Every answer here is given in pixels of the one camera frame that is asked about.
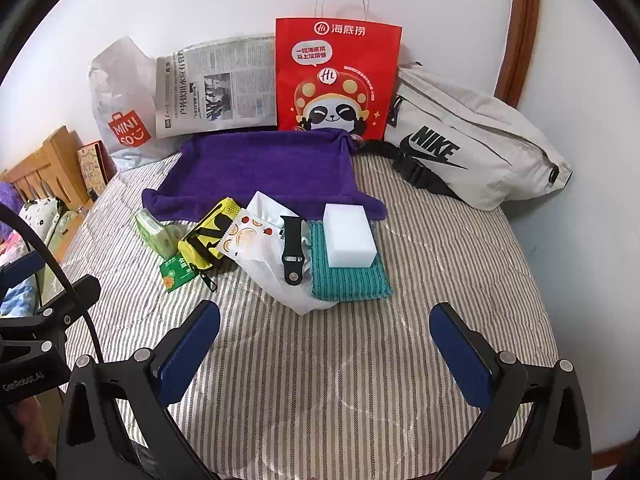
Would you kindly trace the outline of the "green fruit snack packet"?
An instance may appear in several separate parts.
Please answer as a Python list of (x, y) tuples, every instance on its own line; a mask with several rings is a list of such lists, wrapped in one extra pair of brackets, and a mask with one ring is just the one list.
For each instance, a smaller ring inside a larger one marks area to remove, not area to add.
[(160, 277), (166, 292), (173, 292), (196, 278), (196, 273), (180, 252), (160, 265)]

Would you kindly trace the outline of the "yellow black pouch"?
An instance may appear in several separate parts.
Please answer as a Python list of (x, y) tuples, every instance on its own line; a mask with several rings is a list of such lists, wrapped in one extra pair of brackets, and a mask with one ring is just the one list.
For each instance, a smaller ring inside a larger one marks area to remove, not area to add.
[(218, 246), (239, 212), (240, 206), (231, 197), (223, 198), (178, 241), (183, 260), (211, 292), (217, 290), (212, 274), (224, 258)]

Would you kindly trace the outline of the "green tissue pack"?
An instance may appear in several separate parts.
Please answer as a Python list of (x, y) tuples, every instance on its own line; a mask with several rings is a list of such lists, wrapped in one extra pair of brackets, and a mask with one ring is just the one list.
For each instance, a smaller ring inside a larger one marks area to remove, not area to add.
[(162, 223), (145, 208), (134, 215), (138, 233), (145, 245), (163, 260), (178, 252), (178, 241), (186, 234), (186, 228), (179, 223)]

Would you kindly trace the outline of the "white glove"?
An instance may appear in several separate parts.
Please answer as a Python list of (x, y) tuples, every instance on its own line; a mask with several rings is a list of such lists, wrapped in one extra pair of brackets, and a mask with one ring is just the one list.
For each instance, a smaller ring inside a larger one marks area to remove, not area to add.
[(302, 222), (302, 235), (300, 236), (300, 246), (302, 246), (303, 255), (306, 258), (302, 270), (299, 272), (302, 282), (298, 285), (290, 285), (285, 281), (285, 268), (282, 262), (285, 248), (283, 217), (296, 217), (296, 213), (260, 191), (254, 194), (245, 209), (281, 229), (280, 247), (271, 258), (267, 261), (241, 261), (239, 263), (250, 278), (269, 296), (299, 315), (305, 315), (313, 310), (326, 310), (334, 307), (335, 302), (322, 301), (311, 295), (311, 270), (308, 259), (310, 233), (306, 223)]

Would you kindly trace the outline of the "fruit print wipe packet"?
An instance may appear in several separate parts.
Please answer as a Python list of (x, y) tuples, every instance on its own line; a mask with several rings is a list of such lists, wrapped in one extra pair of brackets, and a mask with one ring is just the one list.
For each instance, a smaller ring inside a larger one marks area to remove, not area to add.
[(267, 261), (280, 247), (281, 229), (241, 209), (218, 244), (218, 250), (232, 260)]

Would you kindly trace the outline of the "teal knitted cloth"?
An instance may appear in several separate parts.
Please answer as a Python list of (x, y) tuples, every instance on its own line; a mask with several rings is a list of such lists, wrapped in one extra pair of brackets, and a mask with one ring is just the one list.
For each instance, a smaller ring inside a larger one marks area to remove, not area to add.
[(330, 268), (323, 223), (309, 222), (311, 295), (322, 301), (367, 301), (393, 296), (379, 255), (368, 268)]

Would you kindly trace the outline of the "white sponge block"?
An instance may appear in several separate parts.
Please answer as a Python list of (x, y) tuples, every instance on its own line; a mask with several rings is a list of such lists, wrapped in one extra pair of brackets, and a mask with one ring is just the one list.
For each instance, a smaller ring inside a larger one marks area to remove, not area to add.
[(326, 204), (323, 232), (330, 268), (370, 268), (378, 254), (363, 206)]

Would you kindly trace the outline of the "striped mattress cover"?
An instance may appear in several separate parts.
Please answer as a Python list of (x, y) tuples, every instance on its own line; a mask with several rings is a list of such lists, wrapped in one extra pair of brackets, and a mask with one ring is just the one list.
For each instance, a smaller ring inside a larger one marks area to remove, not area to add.
[(202, 300), (220, 333), (171, 415), (213, 471), (241, 479), (411, 479), (437, 470), (476, 419), (428, 329), (448, 302), (496, 349), (549, 366), (558, 349), (544, 303), (501, 210), (478, 211), (408, 185), (389, 160), (352, 161), (360, 190), (383, 202), (373, 234), (393, 296), (298, 315), (233, 262), (216, 288), (166, 292), (160, 258), (134, 216), (172, 158), (118, 174), (67, 249), (69, 278), (101, 284), (67, 356), (109, 361), (154, 347)]

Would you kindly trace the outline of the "patterned book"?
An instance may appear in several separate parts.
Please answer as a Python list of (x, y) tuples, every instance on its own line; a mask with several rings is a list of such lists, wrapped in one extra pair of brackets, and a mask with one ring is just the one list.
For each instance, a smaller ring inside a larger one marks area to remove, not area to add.
[(78, 148), (76, 155), (87, 193), (96, 200), (115, 177), (116, 166), (101, 140)]

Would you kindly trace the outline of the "white Miniso plastic bag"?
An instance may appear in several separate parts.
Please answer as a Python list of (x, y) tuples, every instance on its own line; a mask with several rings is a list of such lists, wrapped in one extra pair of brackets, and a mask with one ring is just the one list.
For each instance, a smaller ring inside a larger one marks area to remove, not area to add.
[(156, 62), (128, 37), (116, 40), (91, 62), (92, 112), (116, 169), (127, 171), (179, 151), (178, 138), (156, 135)]

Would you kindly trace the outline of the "beige Nike waist bag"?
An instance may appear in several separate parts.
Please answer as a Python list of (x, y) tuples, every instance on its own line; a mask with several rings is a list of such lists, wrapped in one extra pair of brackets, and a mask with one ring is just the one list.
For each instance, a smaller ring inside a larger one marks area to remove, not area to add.
[(383, 139), (359, 151), (389, 159), (415, 188), (484, 211), (561, 191), (573, 175), (518, 110), (418, 63), (398, 70)]

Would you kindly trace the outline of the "purple towel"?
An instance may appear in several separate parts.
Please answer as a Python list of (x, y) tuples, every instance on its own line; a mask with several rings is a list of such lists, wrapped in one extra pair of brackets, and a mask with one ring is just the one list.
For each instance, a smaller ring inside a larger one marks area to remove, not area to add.
[(158, 220), (198, 221), (224, 198), (246, 206), (261, 192), (304, 219), (320, 220), (327, 204), (346, 204), (383, 220), (385, 205), (357, 186), (356, 151), (340, 129), (194, 136), (160, 186), (142, 191), (142, 205)]

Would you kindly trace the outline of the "folded newspaper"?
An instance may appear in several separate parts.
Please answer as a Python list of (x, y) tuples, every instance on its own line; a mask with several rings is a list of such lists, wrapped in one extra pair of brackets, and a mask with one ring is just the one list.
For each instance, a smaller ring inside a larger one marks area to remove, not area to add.
[(156, 59), (160, 139), (277, 125), (273, 34), (194, 44)]

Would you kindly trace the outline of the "red panda paper bag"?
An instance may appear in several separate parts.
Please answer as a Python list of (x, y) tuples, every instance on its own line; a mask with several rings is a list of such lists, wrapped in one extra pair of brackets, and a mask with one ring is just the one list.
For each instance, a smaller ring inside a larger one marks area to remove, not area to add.
[(277, 18), (277, 122), (281, 130), (342, 129), (380, 140), (394, 93), (402, 28), (363, 18), (331, 18), (314, 0), (306, 18)]

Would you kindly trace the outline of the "brown wooden door frame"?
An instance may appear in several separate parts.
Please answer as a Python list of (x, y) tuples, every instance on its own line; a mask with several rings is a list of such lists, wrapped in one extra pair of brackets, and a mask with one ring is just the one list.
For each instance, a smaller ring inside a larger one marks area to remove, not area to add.
[(532, 58), (540, 0), (512, 0), (506, 47), (494, 96), (517, 107)]

